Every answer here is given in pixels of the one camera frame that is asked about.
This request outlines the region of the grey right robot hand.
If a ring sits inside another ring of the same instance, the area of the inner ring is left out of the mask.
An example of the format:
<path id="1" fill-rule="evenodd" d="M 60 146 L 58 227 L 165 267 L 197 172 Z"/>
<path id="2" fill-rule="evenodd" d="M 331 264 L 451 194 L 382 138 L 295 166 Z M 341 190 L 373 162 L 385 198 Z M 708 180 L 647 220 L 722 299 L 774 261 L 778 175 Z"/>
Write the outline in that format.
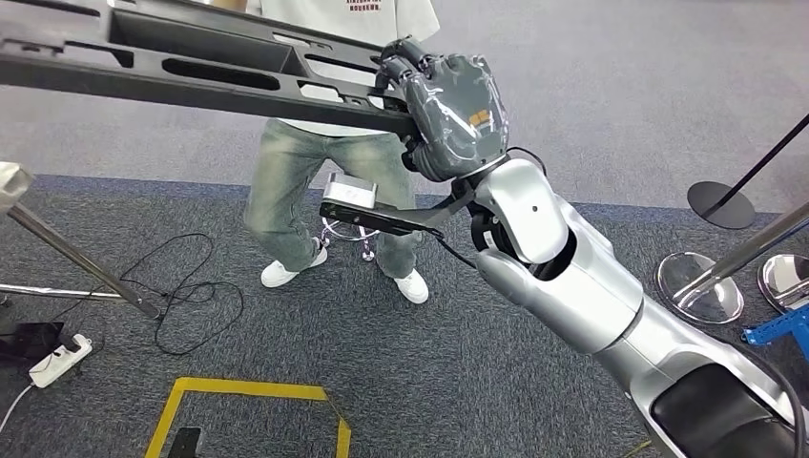
<path id="1" fill-rule="evenodd" d="M 384 46 L 376 86 L 401 90 L 418 128 L 402 135 L 405 168 L 433 182 L 465 177 L 506 154 L 508 116 L 481 54 L 426 52 L 408 36 Z"/>

